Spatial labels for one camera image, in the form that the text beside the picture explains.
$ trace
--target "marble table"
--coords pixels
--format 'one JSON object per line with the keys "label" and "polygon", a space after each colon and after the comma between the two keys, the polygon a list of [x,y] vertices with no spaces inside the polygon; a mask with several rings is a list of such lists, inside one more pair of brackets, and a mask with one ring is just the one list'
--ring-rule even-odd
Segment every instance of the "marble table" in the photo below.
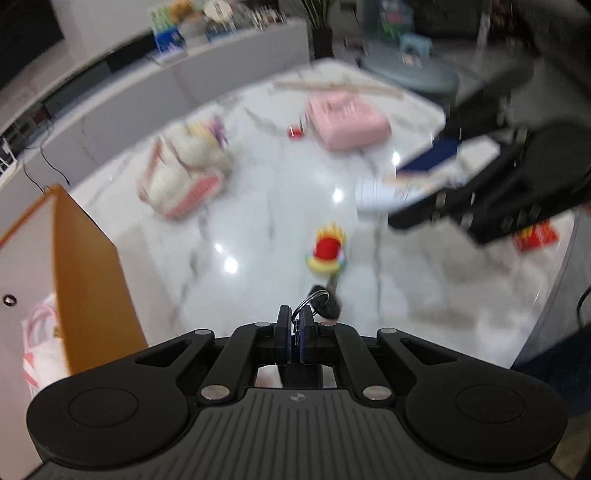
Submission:
{"label": "marble table", "polygon": [[365,95],[388,115],[392,137],[347,154],[327,153],[314,134],[293,141],[307,92],[274,80],[376,82],[321,61],[248,86],[189,116],[224,118],[235,172],[226,191],[181,222],[159,218],[136,194],[154,138],[131,147],[73,191],[118,248],[128,287],[153,345],[198,327],[230,335],[244,323],[274,322],[313,284],[306,266],[316,229],[336,221],[348,238],[340,277],[341,322],[361,335],[392,326],[491,363],[510,367],[561,275],[573,230],[554,220],[560,242],[518,255],[511,240],[478,248],[448,222],[409,232],[385,219],[358,219],[355,183],[393,171],[427,148],[444,124],[436,105]]}

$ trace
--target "key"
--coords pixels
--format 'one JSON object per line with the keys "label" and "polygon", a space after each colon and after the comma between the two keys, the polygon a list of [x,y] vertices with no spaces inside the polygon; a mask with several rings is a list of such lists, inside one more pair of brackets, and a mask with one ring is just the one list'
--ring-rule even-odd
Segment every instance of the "key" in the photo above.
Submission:
{"label": "key", "polygon": [[312,300],[311,305],[318,315],[327,320],[338,320],[340,311],[342,309],[339,299],[336,297],[336,287],[339,282],[339,274],[331,275],[325,287],[322,285],[314,285],[310,290],[310,294],[319,290],[326,290],[330,294],[330,298],[326,296],[319,297]]}

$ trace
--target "television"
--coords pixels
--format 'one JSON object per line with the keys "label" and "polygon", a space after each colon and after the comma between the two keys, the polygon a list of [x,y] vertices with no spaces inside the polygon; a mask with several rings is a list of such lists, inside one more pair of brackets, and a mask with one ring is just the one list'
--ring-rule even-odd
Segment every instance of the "television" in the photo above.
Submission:
{"label": "television", "polygon": [[50,0],[0,0],[0,89],[63,38]]}

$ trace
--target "red packet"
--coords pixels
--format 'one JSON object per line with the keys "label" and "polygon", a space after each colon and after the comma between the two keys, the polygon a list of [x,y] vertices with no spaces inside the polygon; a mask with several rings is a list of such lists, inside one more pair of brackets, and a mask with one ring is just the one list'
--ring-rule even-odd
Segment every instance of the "red packet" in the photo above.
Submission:
{"label": "red packet", "polygon": [[558,241],[558,234],[550,226],[550,221],[544,220],[515,233],[513,235],[513,241],[517,250],[520,253],[525,253],[529,250],[556,243]]}

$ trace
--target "key ring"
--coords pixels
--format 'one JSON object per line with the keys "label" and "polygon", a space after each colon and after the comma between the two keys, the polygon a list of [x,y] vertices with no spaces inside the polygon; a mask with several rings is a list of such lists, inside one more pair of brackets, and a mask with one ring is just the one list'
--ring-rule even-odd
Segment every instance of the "key ring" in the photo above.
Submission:
{"label": "key ring", "polygon": [[[328,293],[327,290],[318,290],[315,291],[314,293],[311,293],[310,295],[308,295],[304,301],[302,303],[300,303],[297,308],[294,310],[293,315],[291,316],[291,322],[294,325],[297,325],[297,316],[298,314],[304,309],[304,307],[308,304],[310,304],[311,302],[313,302],[315,299],[317,299],[318,297],[326,297],[326,301],[328,301],[328,299],[330,298],[330,293]],[[316,315],[316,311],[312,310],[312,316]]]}

